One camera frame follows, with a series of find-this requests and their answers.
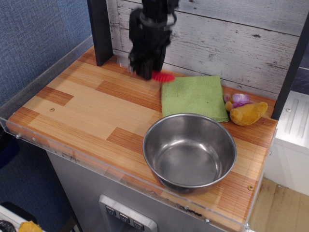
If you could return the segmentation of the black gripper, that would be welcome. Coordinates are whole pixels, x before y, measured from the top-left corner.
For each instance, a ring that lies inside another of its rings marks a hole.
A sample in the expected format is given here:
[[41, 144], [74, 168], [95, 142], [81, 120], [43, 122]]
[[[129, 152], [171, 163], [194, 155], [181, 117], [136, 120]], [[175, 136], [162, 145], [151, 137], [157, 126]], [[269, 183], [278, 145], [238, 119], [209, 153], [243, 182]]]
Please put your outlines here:
[[132, 71], [145, 80], [152, 71], [161, 71], [170, 44], [168, 13], [164, 9], [137, 8], [129, 18], [129, 38], [133, 48], [129, 54]]

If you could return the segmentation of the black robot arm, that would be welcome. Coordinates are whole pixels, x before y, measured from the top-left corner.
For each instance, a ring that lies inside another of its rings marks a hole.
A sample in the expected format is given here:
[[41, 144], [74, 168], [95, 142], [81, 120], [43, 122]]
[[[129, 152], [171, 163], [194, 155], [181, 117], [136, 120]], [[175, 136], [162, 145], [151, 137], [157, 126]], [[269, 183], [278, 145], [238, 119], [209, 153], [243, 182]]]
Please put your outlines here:
[[128, 56], [130, 67], [145, 80], [167, 83], [175, 79], [161, 70], [170, 45], [171, 27], [177, 21], [178, 6], [177, 0], [143, 0], [142, 8], [130, 14], [129, 38], [133, 44]]

